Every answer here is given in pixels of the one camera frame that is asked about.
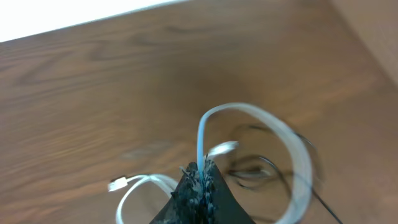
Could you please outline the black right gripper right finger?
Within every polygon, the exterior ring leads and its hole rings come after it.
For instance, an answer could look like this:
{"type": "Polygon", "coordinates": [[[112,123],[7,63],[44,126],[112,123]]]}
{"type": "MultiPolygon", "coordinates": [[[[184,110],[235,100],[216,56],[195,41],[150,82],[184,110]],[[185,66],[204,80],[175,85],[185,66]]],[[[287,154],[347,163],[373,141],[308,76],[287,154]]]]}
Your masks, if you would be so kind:
{"type": "Polygon", "coordinates": [[[220,170],[211,159],[204,166],[204,223],[255,224],[234,198],[220,170]]]}

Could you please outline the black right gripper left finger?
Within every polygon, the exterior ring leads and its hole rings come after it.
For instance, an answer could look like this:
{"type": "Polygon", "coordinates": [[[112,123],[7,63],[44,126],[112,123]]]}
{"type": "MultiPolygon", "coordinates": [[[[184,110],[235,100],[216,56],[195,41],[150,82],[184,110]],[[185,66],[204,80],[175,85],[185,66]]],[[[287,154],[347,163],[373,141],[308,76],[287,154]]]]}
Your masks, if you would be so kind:
{"type": "Polygon", "coordinates": [[[183,175],[171,198],[150,224],[199,224],[203,220],[203,191],[195,162],[182,169],[183,175]]]}

